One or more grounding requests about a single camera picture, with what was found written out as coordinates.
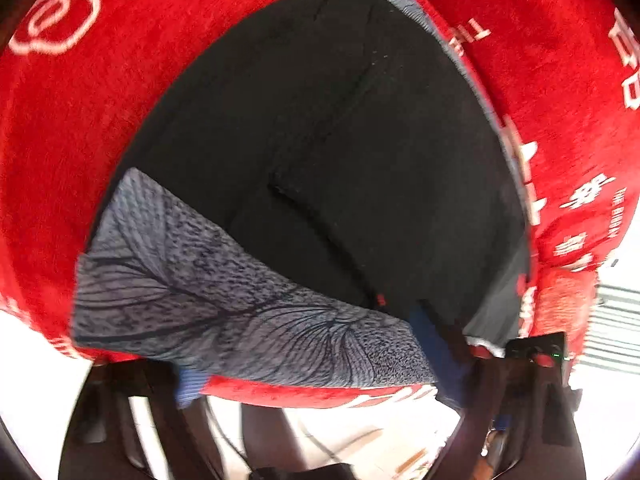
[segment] leaf pattern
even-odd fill
[[[78,261],[76,344],[291,386],[432,383],[407,323],[274,272],[127,171]]]

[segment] red fleece fabric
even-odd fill
[[[0,57],[0,308],[20,316],[57,348],[70,350],[75,262],[122,153],[182,70],[229,27],[273,1],[36,3]],[[612,5],[608,0],[431,1],[446,22],[427,0],[418,0],[446,41],[453,38],[447,22],[468,25],[474,18],[492,30],[481,41],[463,44],[462,60],[473,77],[473,65],[479,69],[485,92],[500,115],[514,119],[524,142],[539,143],[530,165],[538,197],[548,199],[534,233],[541,260],[561,265],[591,251],[599,261],[619,243],[638,197],[627,154],[636,144],[631,132],[638,130],[640,112],[621,105],[620,79],[629,74],[607,38]],[[593,203],[559,208],[600,173],[616,180],[605,184]],[[623,187],[622,224],[615,238],[606,238],[612,201]],[[553,248],[574,236],[576,226],[580,232],[589,229],[583,249],[554,257]],[[225,378],[213,378],[206,389],[257,404],[273,397],[283,406],[317,407],[335,405],[329,398],[353,399],[358,392]]]

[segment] red blanket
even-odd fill
[[[75,262],[127,143],[206,46],[273,1],[37,1],[0,57],[5,310],[70,349]],[[613,6],[608,0],[432,1],[465,32],[456,28],[454,39],[427,0],[418,0],[463,60],[479,69],[498,113],[514,119],[524,142],[538,143],[530,173],[537,197],[546,199],[534,232],[541,268],[580,258],[592,268],[619,243],[638,198],[632,153],[640,112],[625,108],[621,83],[633,72],[607,37]],[[633,105],[637,94],[626,88]],[[210,385],[207,392],[221,391],[220,379]],[[254,397],[245,400],[260,402],[270,388],[254,385]],[[318,400],[325,394],[308,393],[278,390],[285,405],[287,395],[297,405],[307,402],[300,399],[327,405]]]

